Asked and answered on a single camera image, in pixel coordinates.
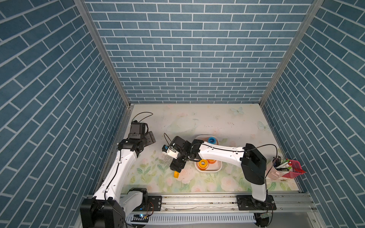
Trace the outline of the blue tape roll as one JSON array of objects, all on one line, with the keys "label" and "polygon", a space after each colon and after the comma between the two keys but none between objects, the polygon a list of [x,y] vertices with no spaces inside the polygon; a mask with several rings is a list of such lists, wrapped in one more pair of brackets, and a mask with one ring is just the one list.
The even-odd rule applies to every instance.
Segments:
[{"label": "blue tape roll", "polygon": [[217,144],[217,139],[215,137],[209,137],[207,142],[210,144]]}]

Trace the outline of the orange sealing tape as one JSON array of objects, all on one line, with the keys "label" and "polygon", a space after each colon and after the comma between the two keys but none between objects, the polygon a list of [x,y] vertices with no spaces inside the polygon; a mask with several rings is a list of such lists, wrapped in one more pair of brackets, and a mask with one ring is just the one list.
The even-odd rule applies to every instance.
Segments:
[{"label": "orange sealing tape", "polygon": [[209,166],[209,162],[207,160],[202,159],[198,162],[198,169],[199,170],[204,171],[208,168],[208,166]]},{"label": "orange sealing tape", "polygon": [[207,161],[208,161],[209,164],[214,164],[214,163],[217,162],[216,160],[211,160],[211,159],[208,159]]}]

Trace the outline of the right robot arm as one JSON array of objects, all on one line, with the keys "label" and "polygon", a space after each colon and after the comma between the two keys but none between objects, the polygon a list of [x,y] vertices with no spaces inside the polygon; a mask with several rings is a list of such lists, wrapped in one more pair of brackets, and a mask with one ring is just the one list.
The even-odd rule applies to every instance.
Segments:
[{"label": "right robot arm", "polygon": [[243,147],[227,147],[195,139],[192,142],[175,137],[162,147],[162,152],[173,158],[170,169],[180,173],[187,162],[217,160],[240,167],[244,178],[251,184],[251,195],[238,195],[241,211],[275,211],[273,196],[266,185],[267,159],[259,151],[260,146],[247,143]]}]

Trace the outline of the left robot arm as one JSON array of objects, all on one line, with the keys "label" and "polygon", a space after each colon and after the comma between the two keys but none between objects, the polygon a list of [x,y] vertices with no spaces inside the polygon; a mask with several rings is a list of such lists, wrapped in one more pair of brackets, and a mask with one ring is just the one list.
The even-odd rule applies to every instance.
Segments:
[{"label": "left robot arm", "polygon": [[90,199],[80,205],[85,228],[126,228],[127,216],[134,210],[148,211],[153,204],[146,188],[132,188],[120,197],[129,170],[145,147],[155,143],[146,123],[131,122],[129,135],[117,145],[117,155],[105,180]]}]

